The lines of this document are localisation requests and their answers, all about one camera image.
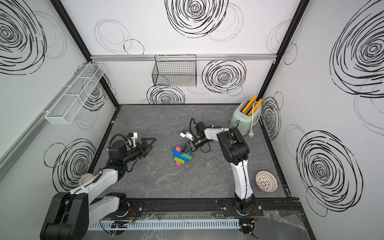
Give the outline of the dark green long lego brick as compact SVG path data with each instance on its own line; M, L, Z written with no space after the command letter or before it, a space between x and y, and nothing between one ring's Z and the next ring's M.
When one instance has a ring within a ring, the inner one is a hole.
M185 159L188 159L188 160L191 160L192 157L188 154L182 154L182 157L185 158Z

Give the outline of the blue long lego brick front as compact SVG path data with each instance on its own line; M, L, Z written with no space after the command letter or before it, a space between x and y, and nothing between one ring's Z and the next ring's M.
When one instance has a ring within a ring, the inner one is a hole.
M177 157L177 158L179 158L179 159L184 160L185 162L188 162L188 161L189 161L188 159L183 158L183 157L182 157L182 154L180 154L180 152L177 152L176 149L173 149L172 152L173 152L173 156L174 156L174 158Z

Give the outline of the lime green long lego brick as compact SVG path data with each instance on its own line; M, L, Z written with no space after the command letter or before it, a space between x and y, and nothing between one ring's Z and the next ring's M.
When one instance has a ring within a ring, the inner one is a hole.
M181 164L184 164L184 163L185 163L185 161L184 161L184 160L182 160L182 159L179 159L179 158L177 158L177 157L175 157L175 158L174 158L174 160L175 160L176 162L179 162L179 163L181 163Z

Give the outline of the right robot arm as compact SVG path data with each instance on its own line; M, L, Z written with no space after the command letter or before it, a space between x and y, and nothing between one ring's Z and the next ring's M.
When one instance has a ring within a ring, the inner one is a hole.
M185 143L181 154L193 153L212 141L219 143L225 160L231 165L235 180L235 206L245 216L252 211L256 198L248 173L250 148L237 127L207 127L196 125L197 135Z

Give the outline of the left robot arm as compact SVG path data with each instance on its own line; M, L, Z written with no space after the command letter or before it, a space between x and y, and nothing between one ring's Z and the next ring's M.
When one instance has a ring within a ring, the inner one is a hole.
M128 164L145 158L156 138L137 141L133 134L119 134L119 137L121 140L112 138L108 143L109 159L104 168L99 169L95 176L87 174L82 177L79 187L53 197L40 232L42 240L81 240L89 226L104 217L110 214L125 217L135 211L130 207L126 194L110 193L100 200L97 197L131 172L133 168Z

